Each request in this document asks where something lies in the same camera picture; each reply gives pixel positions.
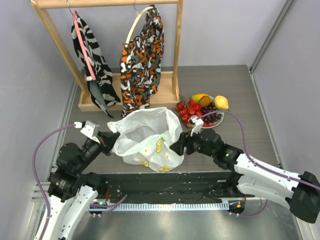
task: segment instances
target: metal hook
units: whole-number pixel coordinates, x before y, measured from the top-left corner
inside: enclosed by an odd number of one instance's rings
[[[71,9],[70,9],[70,5],[69,5],[69,1],[68,1],[68,0],[66,0],[66,4],[67,4],[67,6],[68,6],[68,9],[69,9],[71,15],[73,15],[73,14],[72,14],[72,11],[71,11]]]
[[[133,8],[136,11],[136,15],[139,15],[138,9],[136,9],[136,0],[133,0]]]

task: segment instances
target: wall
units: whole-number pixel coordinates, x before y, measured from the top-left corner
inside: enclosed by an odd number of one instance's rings
[[[0,22],[0,236],[21,240],[36,184],[33,150],[59,127],[72,75],[29,1],[2,2]],[[49,139],[38,153],[42,181],[56,141]]]
[[[180,42],[180,66],[251,65],[285,0],[185,0]],[[139,11],[146,5],[136,6]],[[159,4],[165,47],[162,66],[173,65],[176,5]],[[118,68],[122,44],[136,17],[133,6],[77,8],[97,38],[111,68]],[[50,12],[61,13],[62,9]],[[56,15],[58,26],[71,53],[71,15]],[[133,36],[142,29],[141,18]]]
[[[296,1],[255,72],[283,165],[318,179],[319,12],[318,0]],[[319,218],[312,225],[316,235]]]

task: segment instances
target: fruit plate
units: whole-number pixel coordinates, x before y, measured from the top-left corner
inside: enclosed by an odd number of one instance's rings
[[[211,102],[213,103],[215,98],[213,96],[209,96],[209,97],[211,99]],[[224,119],[224,116],[225,116],[225,114],[223,112],[221,112],[220,114],[221,114],[221,118],[216,120],[214,123],[203,122],[202,128],[203,129],[210,129],[210,128],[214,128],[214,127],[218,126],[222,122],[222,120]]]

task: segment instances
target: patterned cloth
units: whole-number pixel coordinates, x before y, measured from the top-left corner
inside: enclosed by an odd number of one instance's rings
[[[154,5],[146,12],[145,21],[140,35],[122,46],[122,117],[149,108],[150,97],[159,89],[165,39],[162,19]]]
[[[75,29],[74,22],[72,22],[71,27],[71,36],[73,40],[73,46],[74,50],[76,52],[76,55],[78,56],[79,60],[82,62],[83,67],[85,69],[86,73],[86,79],[87,79],[87,85],[88,89],[91,92],[91,100],[92,102],[100,108],[102,111],[104,111],[106,114],[108,114],[110,117],[112,117],[105,106],[112,106],[116,104],[117,102],[120,102],[120,98],[117,96],[113,86],[113,74],[111,72],[111,69],[106,63],[106,60],[102,54],[102,51],[99,47],[99,44],[90,30],[89,26],[86,24],[86,22],[80,18],[79,16],[76,18],[76,21],[79,26],[79,30],[81,33],[81,38],[83,40],[83,44],[85,46],[86,53],[89,58],[89,62],[92,66],[94,75],[95,75],[95,82],[97,83],[97,89],[101,93],[102,97],[101,99],[104,99],[104,103],[99,102],[95,97],[94,94],[92,94],[91,84],[90,81],[92,80],[92,77],[90,75],[90,72],[88,70],[88,67],[86,65],[85,57],[82,53],[79,39],[77,36],[77,32]]]

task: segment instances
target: plastic bag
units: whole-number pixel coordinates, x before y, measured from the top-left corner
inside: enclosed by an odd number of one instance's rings
[[[139,109],[107,126],[113,133],[120,133],[112,152],[127,164],[167,172],[184,160],[183,155],[170,149],[183,130],[178,117],[166,107]]]

